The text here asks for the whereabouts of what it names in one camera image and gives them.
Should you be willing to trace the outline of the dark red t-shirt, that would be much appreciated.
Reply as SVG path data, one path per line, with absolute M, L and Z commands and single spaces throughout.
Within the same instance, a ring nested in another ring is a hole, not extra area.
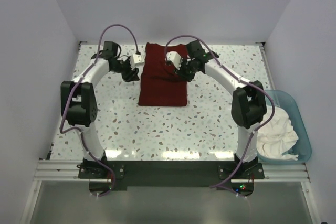
M 187 106 L 187 82 L 165 63 L 164 46 L 147 43 L 141 74 L 139 106 Z

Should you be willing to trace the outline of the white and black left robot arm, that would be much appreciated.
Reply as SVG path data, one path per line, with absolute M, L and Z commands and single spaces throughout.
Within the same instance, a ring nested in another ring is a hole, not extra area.
M 96 131 L 98 104 L 95 87 L 109 72 L 120 74 L 124 82 L 140 80 L 133 58 L 122 56 L 121 51 L 119 44 L 106 41 L 103 49 L 92 56 L 89 66 L 78 77 L 63 81 L 60 86 L 59 131 L 61 134 L 70 131 L 79 133 L 84 153 L 79 168 L 90 171 L 97 178 L 105 177 L 111 169 Z

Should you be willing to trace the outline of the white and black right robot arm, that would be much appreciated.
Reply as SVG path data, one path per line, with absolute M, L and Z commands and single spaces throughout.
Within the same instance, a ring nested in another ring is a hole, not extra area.
M 234 169 L 228 177 L 246 178 L 258 164 L 258 129 L 267 112 L 263 85 L 227 68 L 216 53 L 211 50 L 206 52 L 198 40 L 188 43 L 186 50 L 187 58 L 176 51 L 165 51 L 165 60 L 174 66 L 181 79 L 190 82 L 196 73 L 202 72 L 216 80 L 232 96 L 231 116 L 238 126 L 238 147 L 234 154 Z

